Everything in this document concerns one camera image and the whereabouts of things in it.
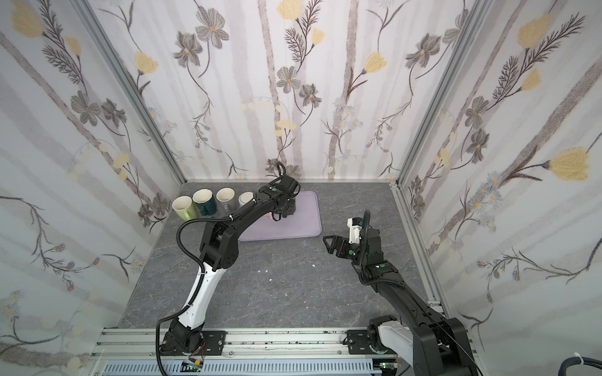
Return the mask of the grey ceramic mug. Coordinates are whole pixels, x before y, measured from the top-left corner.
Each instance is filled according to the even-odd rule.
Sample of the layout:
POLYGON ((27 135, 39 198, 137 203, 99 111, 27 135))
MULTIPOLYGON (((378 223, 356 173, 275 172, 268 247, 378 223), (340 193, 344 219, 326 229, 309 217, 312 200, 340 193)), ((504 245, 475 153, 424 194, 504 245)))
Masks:
POLYGON ((217 191, 216 200, 226 213, 235 212, 238 208, 238 199, 233 188, 224 187, 217 191))

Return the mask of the dark green ceramic mug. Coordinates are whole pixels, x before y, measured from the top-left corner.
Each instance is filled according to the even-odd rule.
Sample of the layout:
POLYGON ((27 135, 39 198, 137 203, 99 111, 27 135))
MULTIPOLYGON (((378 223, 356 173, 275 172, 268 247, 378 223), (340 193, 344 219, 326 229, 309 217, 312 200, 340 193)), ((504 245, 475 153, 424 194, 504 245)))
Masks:
POLYGON ((200 189, 192 196, 192 201, 195 203, 202 216, 214 216, 217 213, 216 199, 210 189, 200 189))

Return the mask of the light green ceramic mug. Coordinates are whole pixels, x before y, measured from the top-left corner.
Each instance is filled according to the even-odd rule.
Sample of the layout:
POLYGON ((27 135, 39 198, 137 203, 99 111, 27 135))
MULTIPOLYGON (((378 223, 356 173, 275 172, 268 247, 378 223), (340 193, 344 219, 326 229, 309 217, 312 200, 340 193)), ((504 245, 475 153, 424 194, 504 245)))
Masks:
POLYGON ((177 197, 172 202, 172 210, 183 219, 183 221, 190 221, 198 218, 198 211, 192 198, 189 196, 177 197))

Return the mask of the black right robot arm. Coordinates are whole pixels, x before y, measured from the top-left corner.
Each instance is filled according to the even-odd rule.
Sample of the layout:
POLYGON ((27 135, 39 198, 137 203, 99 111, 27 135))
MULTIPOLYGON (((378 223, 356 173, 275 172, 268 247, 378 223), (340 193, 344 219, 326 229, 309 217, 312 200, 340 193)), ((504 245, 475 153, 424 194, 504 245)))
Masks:
POLYGON ((379 324, 379 349, 393 350, 415 375, 481 374, 463 324, 432 309, 407 285, 398 268, 385 259, 379 230, 362 230, 357 244, 336 235, 322 240, 328 253, 351 260, 362 285, 384 297, 399 315, 401 327, 409 329, 407 340, 387 340, 384 324, 379 324))

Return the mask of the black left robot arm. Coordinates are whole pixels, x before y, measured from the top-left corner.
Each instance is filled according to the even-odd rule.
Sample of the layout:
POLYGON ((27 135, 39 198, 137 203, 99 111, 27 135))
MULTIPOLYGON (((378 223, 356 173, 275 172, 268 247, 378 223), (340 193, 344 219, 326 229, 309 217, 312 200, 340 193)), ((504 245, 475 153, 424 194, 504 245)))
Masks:
POLYGON ((178 248, 198 265, 197 277, 183 308, 158 320, 155 329, 156 356, 193 354, 205 344, 202 328, 216 287, 226 270, 239 256, 240 236, 261 217, 271 213, 276 219, 291 216, 296 209, 299 182, 280 175, 262 186, 250 202, 221 219, 202 218, 184 222, 176 232, 178 248), (204 229, 199 250, 189 251, 183 244, 184 230, 196 223, 204 229))

